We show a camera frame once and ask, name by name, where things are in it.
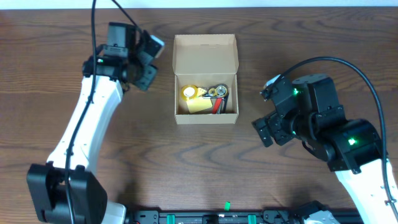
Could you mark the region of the cardboard box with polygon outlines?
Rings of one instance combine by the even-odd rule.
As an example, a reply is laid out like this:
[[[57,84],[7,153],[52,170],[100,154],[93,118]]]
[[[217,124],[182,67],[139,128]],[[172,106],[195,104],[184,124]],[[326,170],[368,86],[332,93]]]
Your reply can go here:
[[[177,124],[234,124],[239,115],[237,71],[239,67],[236,38],[233,34],[176,35],[173,69],[175,74],[175,120]],[[187,101],[180,96],[185,85],[209,89],[225,84],[228,102],[223,114],[213,114],[217,98],[206,95],[213,106],[189,113]]]

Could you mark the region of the yellow adhesive tape roll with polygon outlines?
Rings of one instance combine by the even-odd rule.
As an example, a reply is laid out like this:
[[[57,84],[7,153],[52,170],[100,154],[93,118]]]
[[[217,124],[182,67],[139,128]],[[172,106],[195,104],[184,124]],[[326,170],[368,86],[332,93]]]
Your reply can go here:
[[[198,88],[195,85],[185,85],[180,90],[180,96],[184,101],[193,100],[198,97]]]

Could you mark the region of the black correction tape dispenser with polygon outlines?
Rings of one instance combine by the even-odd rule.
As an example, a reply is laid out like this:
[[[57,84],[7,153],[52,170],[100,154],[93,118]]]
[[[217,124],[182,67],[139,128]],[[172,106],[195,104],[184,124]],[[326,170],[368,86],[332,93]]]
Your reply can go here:
[[[228,95],[228,93],[228,87],[225,84],[212,86],[207,91],[207,95],[213,98],[224,98]]]

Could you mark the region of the red black stapler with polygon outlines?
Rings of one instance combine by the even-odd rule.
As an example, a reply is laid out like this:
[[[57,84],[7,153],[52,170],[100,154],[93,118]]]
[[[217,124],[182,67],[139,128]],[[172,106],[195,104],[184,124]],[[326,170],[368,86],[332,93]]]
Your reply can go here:
[[[212,109],[213,114],[223,114],[226,111],[226,105],[228,102],[228,97],[217,98]]]

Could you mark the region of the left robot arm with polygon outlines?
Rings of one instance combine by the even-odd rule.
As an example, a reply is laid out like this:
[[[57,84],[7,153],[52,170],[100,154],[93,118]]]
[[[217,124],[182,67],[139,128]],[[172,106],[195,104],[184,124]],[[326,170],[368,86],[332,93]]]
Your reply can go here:
[[[27,185],[44,223],[132,223],[96,178],[103,138],[130,86],[146,91],[164,42],[132,24],[112,22],[105,44],[82,65],[81,92],[68,126],[45,164],[32,164]]]

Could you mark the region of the yellow sticky note pad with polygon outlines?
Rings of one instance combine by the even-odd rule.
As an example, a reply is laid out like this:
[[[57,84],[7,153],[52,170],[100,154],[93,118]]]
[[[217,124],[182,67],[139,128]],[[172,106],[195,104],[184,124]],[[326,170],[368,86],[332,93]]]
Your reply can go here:
[[[189,113],[197,113],[207,110],[213,106],[212,100],[209,98],[194,98],[187,101]]]

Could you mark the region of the yellow blue highlighter marker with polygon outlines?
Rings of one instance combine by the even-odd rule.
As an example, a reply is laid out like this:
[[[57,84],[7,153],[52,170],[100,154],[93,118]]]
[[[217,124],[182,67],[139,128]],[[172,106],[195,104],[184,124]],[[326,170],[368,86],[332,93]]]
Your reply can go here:
[[[205,97],[208,94],[208,89],[204,87],[197,88],[197,98]]]

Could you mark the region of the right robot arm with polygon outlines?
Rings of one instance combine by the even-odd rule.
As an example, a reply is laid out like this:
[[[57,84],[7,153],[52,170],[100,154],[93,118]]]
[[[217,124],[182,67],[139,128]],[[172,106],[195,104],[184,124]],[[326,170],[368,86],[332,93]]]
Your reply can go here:
[[[275,110],[252,125],[266,147],[293,138],[329,170],[349,193],[364,223],[397,223],[382,179],[382,140],[365,119],[346,119],[335,84],[326,74],[282,78],[264,90]]]

